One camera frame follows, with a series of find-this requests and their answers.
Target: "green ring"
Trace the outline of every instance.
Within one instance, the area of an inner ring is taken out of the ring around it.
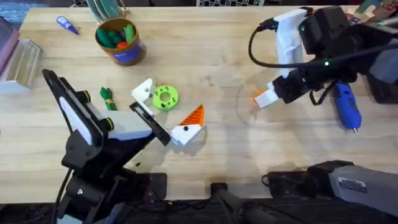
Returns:
[[[164,93],[170,94],[170,98],[168,101],[162,101],[160,99],[161,94]],[[180,98],[178,95],[178,91],[174,87],[169,85],[164,85],[156,88],[152,103],[159,110],[169,111],[174,109],[178,105],[179,99]]]

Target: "blue pen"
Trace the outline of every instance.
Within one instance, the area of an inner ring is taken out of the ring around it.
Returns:
[[[342,125],[358,135],[362,117],[356,106],[355,97],[348,84],[337,83],[334,87],[335,103]]]
[[[74,32],[75,34],[79,34],[77,30],[73,27],[73,25],[65,18],[64,16],[58,16],[57,17],[57,22],[60,24],[63,28]]]

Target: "black mount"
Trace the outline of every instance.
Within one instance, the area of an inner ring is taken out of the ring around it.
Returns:
[[[223,206],[228,222],[230,224],[299,224],[297,220],[290,217],[275,217],[269,213],[255,200],[241,199],[228,192],[225,183],[211,184],[211,196],[217,198]]]

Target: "wire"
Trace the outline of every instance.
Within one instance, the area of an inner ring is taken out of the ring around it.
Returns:
[[[321,97],[319,97],[318,101],[315,101],[315,98],[313,97],[313,90],[310,91],[310,100],[312,105],[314,106],[318,106],[321,105],[323,103],[323,100],[325,100],[327,94],[330,92],[330,90],[335,87],[335,85],[337,84],[337,80],[333,81],[326,89],[325,91],[323,91],[323,93],[321,94]]]
[[[369,49],[360,50],[360,51],[349,53],[349,54],[340,55],[340,56],[337,56],[334,58],[327,58],[326,60],[315,60],[312,62],[305,62],[305,63],[274,64],[274,63],[260,62],[253,56],[253,53],[252,53],[253,39],[258,32],[260,32],[260,31],[257,28],[250,36],[249,47],[248,47],[249,57],[255,64],[263,66],[263,67],[269,67],[269,68],[299,68],[299,67],[330,66],[333,64],[344,62],[345,60],[348,60],[351,58],[361,57],[361,56],[365,56],[365,55],[369,55],[369,54],[375,54],[375,53],[381,52],[383,50],[390,50],[390,49],[398,48],[398,44],[387,44],[387,45],[383,45],[383,46],[372,47]]]
[[[296,220],[296,221],[298,221],[298,222],[300,222],[302,224],[308,224],[307,222],[303,221],[301,218],[297,218],[296,216],[294,216],[294,215],[292,215],[292,214],[290,214],[288,212],[285,212],[285,211],[283,211],[283,210],[281,210],[279,208],[275,208],[273,206],[270,206],[270,205],[267,205],[267,204],[264,204],[264,203],[261,203],[261,206],[267,207],[267,208],[272,209],[272,210],[274,210],[276,212],[279,212],[279,213],[281,213],[281,214],[283,214],[283,215],[285,215],[285,216],[287,216],[287,217],[289,217],[289,218],[291,218],[293,220]]]
[[[51,223],[52,224],[56,224],[57,223],[57,207],[58,207],[58,205],[59,205],[59,203],[61,201],[61,196],[62,196],[63,190],[65,189],[65,186],[67,184],[67,181],[68,181],[68,179],[70,177],[71,172],[72,172],[72,170],[68,169],[68,172],[67,172],[67,174],[65,175],[65,178],[62,181],[60,190],[58,191],[57,198],[55,199],[54,209],[52,210],[52,214],[51,214]]]
[[[261,182],[262,182],[262,184],[264,184],[264,186],[266,186],[266,187],[269,187],[269,183],[266,183],[265,181],[264,181],[264,178],[268,178],[268,174],[266,174],[266,175],[263,175],[262,177],[261,177]]]
[[[33,222],[33,221],[36,221],[36,220],[40,220],[41,218],[45,218],[47,216],[48,216],[48,214],[47,215],[41,214],[41,215],[39,215],[39,216],[37,216],[35,218],[32,218],[30,220],[25,220],[25,221],[18,222],[18,223],[5,223],[5,224],[25,224],[25,223],[30,223],[30,222]]]

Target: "white object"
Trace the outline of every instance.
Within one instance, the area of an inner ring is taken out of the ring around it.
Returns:
[[[145,105],[152,104],[152,97],[155,92],[155,85],[151,78],[148,78],[131,92],[132,97],[137,101],[144,102]]]
[[[263,108],[279,100],[279,97],[275,93],[274,89],[269,89],[264,93],[261,93],[254,100],[256,101],[256,103],[259,105],[260,108]]]
[[[0,73],[0,93],[30,90],[41,49],[28,39],[19,40]]]
[[[274,17],[278,22],[276,49],[280,64],[303,62],[302,42],[297,28],[306,15],[307,10],[294,9]],[[281,68],[280,74],[286,78],[290,71],[291,68]]]
[[[176,146],[185,146],[198,135],[200,130],[199,124],[176,126],[172,130],[172,141]]]

